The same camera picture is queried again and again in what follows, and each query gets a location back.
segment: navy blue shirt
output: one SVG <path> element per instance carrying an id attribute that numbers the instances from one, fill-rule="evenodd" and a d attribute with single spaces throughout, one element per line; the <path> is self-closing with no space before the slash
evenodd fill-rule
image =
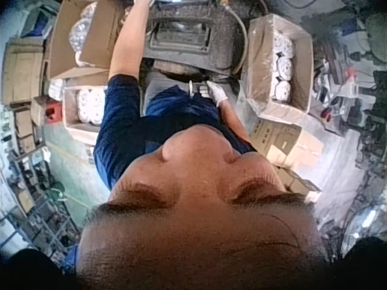
<path id="1" fill-rule="evenodd" d="M 157 150 L 173 134 L 196 124 L 217 128 L 239 153 L 255 152 L 221 121 L 213 101 L 190 97 L 178 86 L 155 96 L 140 117 L 140 90 L 132 76 L 117 75 L 106 90 L 105 113 L 94 160 L 103 182 L 112 189 L 136 158 Z"/>

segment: open cardboard box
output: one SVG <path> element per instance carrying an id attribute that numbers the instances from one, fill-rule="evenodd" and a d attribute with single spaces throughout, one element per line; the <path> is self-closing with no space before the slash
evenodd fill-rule
<path id="1" fill-rule="evenodd" d="M 90 24 L 80 60 L 93 67 L 79 67 L 68 35 L 80 20 L 82 10 L 92 3 L 89 0 L 63 0 L 56 19 L 51 40 L 49 78 L 65 79 L 107 71 L 110 66 L 114 44 L 117 39 L 119 19 L 123 14 L 122 2 L 98 0 Z"/>
<path id="2" fill-rule="evenodd" d="M 291 100 L 289 104 L 272 100 L 274 31 L 289 37 L 295 48 Z M 298 123 L 310 109 L 313 85 L 313 40 L 301 27 L 275 14 L 253 19 L 249 28 L 249 50 L 242 71 L 248 103 L 265 119 Z"/>
<path id="3" fill-rule="evenodd" d="M 63 124 L 75 140 L 94 146 L 96 145 L 100 130 L 98 126 L 91 123 L 85 124 L 79 120 L 77 105 L 77 94 L 79 90 L 82 88 L 103 88 L 107 84 L 107 72 L 77 77 L 67 81 L 63 95 Z"/>

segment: wire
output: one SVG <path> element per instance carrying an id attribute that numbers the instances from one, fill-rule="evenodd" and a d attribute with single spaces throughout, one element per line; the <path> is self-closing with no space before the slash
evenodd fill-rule
<path id="1" fill-rule="evenodd" d="M 310 1 L 308 4 L 305 4 L 303 6 L 295 6 L 294 4 L 290 3 L 289 0 L 284 0 L 284 2 L 286 4 L 288 4 L 289 6 L 293 7 L 294 9 L 305 9 L 311 5 L 313 5 L 317 0 L 312 0 Z"/>
<path id="2" fill-rule="evenodd" d="M 261 5 L 264 8 L 264 14 L 267 15 L 268 14 L 268 8 L 267 8 L 267 5 L 266 5 L 266 2 L 264 0 L 259 0 L 259 1 L 261 2 Z"/>
<path id="3" fill-rule="evenodd" d="M 247 37 L 246 27 L 244 26 L 241 18 L 239 18 L 239 16 L 234 12 L 234 10 L 231 9 L 230 6 L 226 5 L 226 6 L 224 6 L 224 9 L 226 9 L 226 11 L 228 11 L 232 16 L 235 17 L 235 19 L 238 21 L 239 25 L 242 28 L 242 33 L 243 33 L 243 38 L 244 38 L 243 53 L 242 53 L 241 59 L 239 60 L 238 64 L 232 70 L 232 74 L 237 74 L 238 71 L 240 71 L 240 69 L 242 68 L 244 60 L 246 59 L 247 47 L 249 45 L 249 39 Z"/>

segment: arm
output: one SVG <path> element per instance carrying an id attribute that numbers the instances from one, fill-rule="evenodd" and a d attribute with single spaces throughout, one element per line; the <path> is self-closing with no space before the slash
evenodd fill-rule
<path id="1" fill-rule="evenodd" d="M 234 132 L 234 134 L 240 137 L 240 139 L 251 143 L 247 131 L 244 129 L 238 116 L 235 114 L 234 108 L 231 106 L 228 100 L 229 98 L 226 96 L 226 93 L 224 92 L 223 88 L 220 85 L 211 81 L 207 81 L 207 85 L 212 91 L 211 97 L 213 98 L 214 102 L 216 103 L 216 106 L 220 110 L 223 122 Z M 201 94 L 207 95 L 209 97 L 209 93 L 205 93 L 205 90 L 203 92 L 201 91 Z"/>
<path id="2" fill-rule="evenodd" d="M 137 0 L 129 12 L 115 43 L 109 79 L 117 74 L 126 74 L 138 79 L 150 2 L 151 0 Z"/>
<path id="3" fill-rule="evenodd" d="M 219 104 L 220 114 L 223 122 L 235 133 L 240 139 L 251 143 L 250 137 L 246 129 L 243 127 L 238 116 L 235 114 L 234 108 L 228 100 L 223 100 Z"/>

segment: white glove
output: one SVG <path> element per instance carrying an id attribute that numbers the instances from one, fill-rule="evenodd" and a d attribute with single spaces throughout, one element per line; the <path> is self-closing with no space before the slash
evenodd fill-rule
<path id="1" fill-rule="evenodd" d="M 204 98 L 211 98 L 215 102 L 217 108 L 221 102 L 229 99 L 220 85 L 209 80 L 207 81 L 207 86 L 200 86 L 199 90 L 201 96 Z"/>

